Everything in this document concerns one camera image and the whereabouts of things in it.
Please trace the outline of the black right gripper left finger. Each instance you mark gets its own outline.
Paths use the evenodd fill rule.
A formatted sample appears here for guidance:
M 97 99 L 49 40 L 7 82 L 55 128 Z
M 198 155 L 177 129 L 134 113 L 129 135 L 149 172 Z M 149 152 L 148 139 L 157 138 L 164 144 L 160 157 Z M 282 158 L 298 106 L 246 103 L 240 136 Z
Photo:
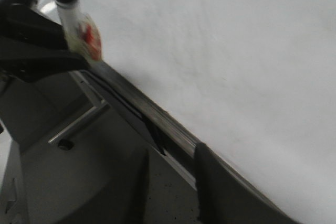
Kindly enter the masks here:
M 94 197 L 58 223 L 144 223 L 149 191 L 149 152 L 137 148 Z

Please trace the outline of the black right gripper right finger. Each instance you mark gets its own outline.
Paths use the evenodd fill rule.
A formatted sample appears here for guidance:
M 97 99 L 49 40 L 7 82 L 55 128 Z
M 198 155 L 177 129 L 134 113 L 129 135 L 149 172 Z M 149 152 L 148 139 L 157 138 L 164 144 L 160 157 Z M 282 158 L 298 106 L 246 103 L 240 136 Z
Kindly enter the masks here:
M 194 164 L 202 223 L 296 223 L 249 192 L 206 144 L 197 144 Z

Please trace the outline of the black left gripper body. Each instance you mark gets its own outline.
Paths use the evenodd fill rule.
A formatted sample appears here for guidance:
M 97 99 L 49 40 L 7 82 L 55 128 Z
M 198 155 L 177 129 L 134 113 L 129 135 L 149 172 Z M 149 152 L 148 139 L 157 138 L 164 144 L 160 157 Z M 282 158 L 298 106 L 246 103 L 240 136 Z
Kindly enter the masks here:
M 34 10 L 38 0 L 1 0 L 1 72 L 25 82 L 73 70 L 87 60 L 71 52 L 60 24 Z

